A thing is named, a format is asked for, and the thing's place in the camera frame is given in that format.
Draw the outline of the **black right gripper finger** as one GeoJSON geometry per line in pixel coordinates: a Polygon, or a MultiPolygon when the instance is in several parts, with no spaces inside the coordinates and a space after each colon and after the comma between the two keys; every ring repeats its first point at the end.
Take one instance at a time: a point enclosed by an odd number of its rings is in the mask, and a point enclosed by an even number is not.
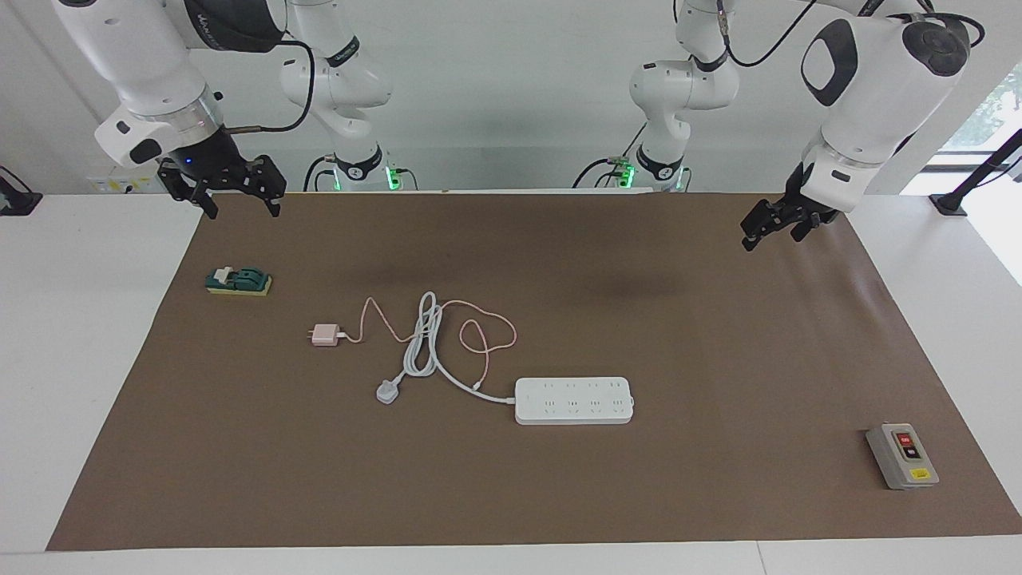
{"type": "Polygon", "coordinates": [[[187,201],[193,204],[211,220],[218,217],[219,209],[210,196],[207,180],[200,179],[197,184],[190,184],[176,164],[159,164],[158,179],[175,201],[187,201]]]}
{"type": "Polygon", "coordinates": [[[257,156],[245,164],[244,193],[263,201],[271,217],[280,215],[286,179],[269,156],[257,156]]]}

